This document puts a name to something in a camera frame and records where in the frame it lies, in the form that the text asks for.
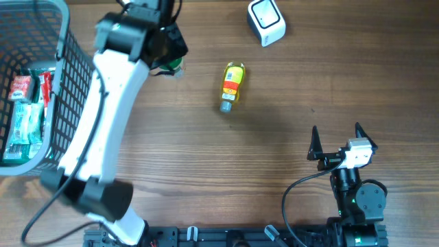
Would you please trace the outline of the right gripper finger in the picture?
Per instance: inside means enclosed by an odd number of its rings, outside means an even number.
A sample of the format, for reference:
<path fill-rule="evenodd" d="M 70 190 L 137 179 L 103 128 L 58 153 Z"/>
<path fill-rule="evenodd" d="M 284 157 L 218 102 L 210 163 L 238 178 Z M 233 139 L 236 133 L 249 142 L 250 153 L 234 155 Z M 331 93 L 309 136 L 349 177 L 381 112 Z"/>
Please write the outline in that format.
<path fill-rule="evenodd" d="M 361 127 L 359 122 L 357 122 L 355 124 L 355 135 L 356 135 L 357 138 L 367 138 L 367 140 L 370 142 L 370 144 L 372 146 L 372 150 L 377 150 L 378 149 L 377 144 L 366 134 L 366 132 Z"/>
<path fill-rule="evenodd" d="M 309 161 L 316 161 L 322 159 L 322 157 L 323 157 L 323 150 L 320 142 L 320 135 L 318 133 L 317 126 L 314 126 L 311 132 L 311 143 L 309 146 L 307 159 Z"/>

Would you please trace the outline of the green lid spice jar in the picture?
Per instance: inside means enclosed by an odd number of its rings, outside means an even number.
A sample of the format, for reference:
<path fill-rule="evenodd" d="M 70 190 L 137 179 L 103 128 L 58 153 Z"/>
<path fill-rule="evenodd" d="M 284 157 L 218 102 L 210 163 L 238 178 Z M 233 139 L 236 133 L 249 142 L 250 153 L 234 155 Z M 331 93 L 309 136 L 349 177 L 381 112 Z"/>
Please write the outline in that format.
<path fill-rule="evenodd" d="M 173 78 L 179 78 L 184 75 L 185 72 L 185 60 L 183 57 L 178 58 L 169 64 L 159 67 L 159 75 L 164 75 Z"/>

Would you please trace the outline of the yellow liquid bottle grey cap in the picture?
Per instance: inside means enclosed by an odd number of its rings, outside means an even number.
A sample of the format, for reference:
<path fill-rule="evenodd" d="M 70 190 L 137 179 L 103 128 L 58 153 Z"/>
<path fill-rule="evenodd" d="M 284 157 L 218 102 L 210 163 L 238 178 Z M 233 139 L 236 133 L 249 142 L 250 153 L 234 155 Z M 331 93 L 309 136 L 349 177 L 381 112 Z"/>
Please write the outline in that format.
<path fill-rule="evenodd" d="M 240 90 L 246 77 L 246 68 L 242 62 L 229 62 L 223 74 L 219 110 L 230 113 L 239 101 Z"/>

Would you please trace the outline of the red slim stick packet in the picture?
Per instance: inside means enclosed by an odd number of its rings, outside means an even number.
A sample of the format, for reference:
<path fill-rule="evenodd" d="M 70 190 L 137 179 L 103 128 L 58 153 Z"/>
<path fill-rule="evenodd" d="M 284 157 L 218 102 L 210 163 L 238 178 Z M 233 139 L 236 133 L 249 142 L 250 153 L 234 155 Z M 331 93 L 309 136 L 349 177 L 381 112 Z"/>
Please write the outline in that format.
<path fill-rule="evenodd" d="M 38 76 L 40 81 L 40 95 L 38 101 L 44 104 L 47 108 L 50 102 L 51 93 L 51 73 L 43 72 Z"/>

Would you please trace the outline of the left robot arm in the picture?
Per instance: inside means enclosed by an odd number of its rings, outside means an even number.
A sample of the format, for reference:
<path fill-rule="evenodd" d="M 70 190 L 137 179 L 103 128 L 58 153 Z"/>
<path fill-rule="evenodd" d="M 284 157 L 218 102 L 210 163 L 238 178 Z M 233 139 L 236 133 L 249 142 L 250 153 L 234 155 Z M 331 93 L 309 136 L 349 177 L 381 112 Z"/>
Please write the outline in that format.
<path fill-rule="evenodd" d="M 95 67 L 80 121 L 54 171 L 41 184 L 101 224 L 119 244 L 146 245 L 147 222 L 132 208 L 134 188 L 116 178 L 121 140 L 134 101 L 152 70 L 188 49 L 176 20 L 179 1 L 123 1 L 96 25 Z"/>

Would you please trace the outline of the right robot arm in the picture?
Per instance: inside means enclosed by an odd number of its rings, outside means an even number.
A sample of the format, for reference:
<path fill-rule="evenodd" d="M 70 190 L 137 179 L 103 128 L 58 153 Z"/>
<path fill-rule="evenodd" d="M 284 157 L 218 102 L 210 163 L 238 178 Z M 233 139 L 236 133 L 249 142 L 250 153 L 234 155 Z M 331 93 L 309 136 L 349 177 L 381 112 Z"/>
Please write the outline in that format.
<path fill-rule="evenodd" d="M 388 190 L 377 180 L 360 178 L 359 170 L 372 162 L 377 144 L 359 123 L 355 137 L 337 152 L 325 153 L 314 126 L 307 155 L 318 162 L 319 172 L 330 172 L 330 184 L 337 202 L 338 217 L 327 220 L 325 238 L 330 246 L 385 247 L 386 227 L 381 224 Z"/>

